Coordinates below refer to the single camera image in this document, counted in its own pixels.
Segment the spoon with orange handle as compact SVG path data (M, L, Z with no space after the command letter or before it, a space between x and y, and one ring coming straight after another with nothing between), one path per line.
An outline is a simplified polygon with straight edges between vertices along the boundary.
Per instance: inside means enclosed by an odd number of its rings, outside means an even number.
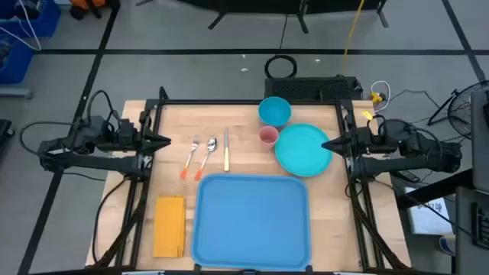
M194 176L195 181L198 181L201 179L202 173L204 171L204 168L205 168L206 162L209 158L209 155L216 149L216 147L217 147L217 139L215 137L211 137L209 139L207 147L206 147L206 149L207 149L206 155L204 156L204 159L202 160L202 163L200 164L200 167L199 167L196 175Z

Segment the yellow cloth napkin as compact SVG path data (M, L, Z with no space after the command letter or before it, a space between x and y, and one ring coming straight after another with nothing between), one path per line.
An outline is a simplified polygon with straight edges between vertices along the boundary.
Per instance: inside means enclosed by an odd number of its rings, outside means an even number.
M159 196L154 216L155 257L182 257L186 235L184 196Z

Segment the grey metal base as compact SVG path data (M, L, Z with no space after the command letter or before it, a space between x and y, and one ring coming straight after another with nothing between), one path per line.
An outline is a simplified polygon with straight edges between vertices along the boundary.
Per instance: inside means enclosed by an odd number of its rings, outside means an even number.
M32 91L28 88L0 87L0 97L18 97L24 99L31 99L32 96L33 96Z

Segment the fork with orange handle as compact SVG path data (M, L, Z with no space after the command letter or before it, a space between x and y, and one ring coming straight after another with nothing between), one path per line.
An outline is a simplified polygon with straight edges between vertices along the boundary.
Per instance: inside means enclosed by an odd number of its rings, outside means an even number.
M193 137L193 142L192 142L192 145L191 145L191 150L190 150L189 155L188 155L188 157L186 159L186 163L185 163L185 165L183 167L183 170L180 173L180 179L182 179L182 180L186 179L186 175L187 175L187 171L189 169L190 162L192 160L192 157L193 157L194 152L199 147L199 144L200 144L200 137L199 136L194 136Z

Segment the large blue bin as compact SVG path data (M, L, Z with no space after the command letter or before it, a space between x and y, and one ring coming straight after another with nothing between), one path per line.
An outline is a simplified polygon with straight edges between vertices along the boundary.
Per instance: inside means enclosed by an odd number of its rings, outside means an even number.
M39 15L36 18L20 19L16 15L16 7L24 16L18 0L0 0L0 34L4 34L4 29L19 36L32 36L30 25L38 37L52 37L60 18L60 8L53 0L22 0L28 13L36 10L37 3L40 2Z

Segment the black perforated metal box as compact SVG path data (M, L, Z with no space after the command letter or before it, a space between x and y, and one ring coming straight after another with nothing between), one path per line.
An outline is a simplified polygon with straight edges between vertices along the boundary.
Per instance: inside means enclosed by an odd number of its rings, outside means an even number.
M352 76L268 78L265 79L264 97L272 96L287 101L362 100L363 89Z

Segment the pink ribbed cup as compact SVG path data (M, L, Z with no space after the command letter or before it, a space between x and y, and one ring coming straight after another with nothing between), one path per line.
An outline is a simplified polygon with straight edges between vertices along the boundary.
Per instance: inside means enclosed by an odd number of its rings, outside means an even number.
M270 150L279 139L279 131L273 126L264 126L259 130L259 139L261 147L265 150Z

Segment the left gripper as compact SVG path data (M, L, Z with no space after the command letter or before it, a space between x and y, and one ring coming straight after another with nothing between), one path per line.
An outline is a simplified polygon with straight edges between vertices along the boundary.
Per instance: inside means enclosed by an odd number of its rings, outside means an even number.
M136 134L135 150L139 154L149 155L166 146L171 145L171 139L162 135L152 133L150 128L142 128Z

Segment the blue bowl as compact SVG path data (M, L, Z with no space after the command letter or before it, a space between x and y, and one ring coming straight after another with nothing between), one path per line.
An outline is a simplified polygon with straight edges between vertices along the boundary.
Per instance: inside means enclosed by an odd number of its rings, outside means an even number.
M270 126L281 127L288 123L292 114L290 103L281 97L271 96L258 106L260 120Z

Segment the black remote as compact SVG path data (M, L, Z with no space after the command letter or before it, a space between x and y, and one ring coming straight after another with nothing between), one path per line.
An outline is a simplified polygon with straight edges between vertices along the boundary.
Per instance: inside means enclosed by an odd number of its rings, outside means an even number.
M393 176L401 179L401 180L404 180L404 181L407 181L410 183L419 183L420 182L420 178L418 176L416 176L415 174L413 174L407 170L393 171L391 174Z

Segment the teal plate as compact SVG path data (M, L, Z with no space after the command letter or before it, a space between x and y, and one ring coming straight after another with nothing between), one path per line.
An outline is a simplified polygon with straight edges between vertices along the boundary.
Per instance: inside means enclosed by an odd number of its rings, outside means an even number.
M329 141L319 128L307 123L285 127L274 146L278 163L295 176L312 177L323 173L332 161L332 152L322 147Z

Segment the blue plastic tray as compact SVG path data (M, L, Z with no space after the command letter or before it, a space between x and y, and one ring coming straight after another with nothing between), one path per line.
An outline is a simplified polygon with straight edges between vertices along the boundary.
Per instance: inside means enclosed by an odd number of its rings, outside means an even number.
M290 176L204 177L196 196L191 255L203 267L305 269L312 257L306 185Z

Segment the grey cabinet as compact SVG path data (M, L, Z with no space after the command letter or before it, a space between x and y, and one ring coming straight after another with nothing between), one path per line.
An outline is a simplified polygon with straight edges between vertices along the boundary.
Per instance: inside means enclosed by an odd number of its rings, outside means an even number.
M489 193L489 90L471 94L473 185Z

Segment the black floor fan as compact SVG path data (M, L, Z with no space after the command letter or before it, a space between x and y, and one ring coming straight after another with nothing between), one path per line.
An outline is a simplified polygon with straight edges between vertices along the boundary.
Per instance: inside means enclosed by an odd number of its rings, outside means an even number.
M462 91L454 90L451 96L432 115L427 125L448 120L450 125L464 138L471 138L471 94L473 92L489 92L489 80L471 85ZM438 114L447 108L444 118L436 119Z

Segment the blue and white round object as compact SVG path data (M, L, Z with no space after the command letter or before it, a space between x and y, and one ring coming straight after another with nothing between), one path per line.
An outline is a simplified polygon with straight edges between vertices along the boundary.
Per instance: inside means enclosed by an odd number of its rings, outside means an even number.
M439 239L439 246L443 253L454 257L456 253L456 235L450 234L441 236Z

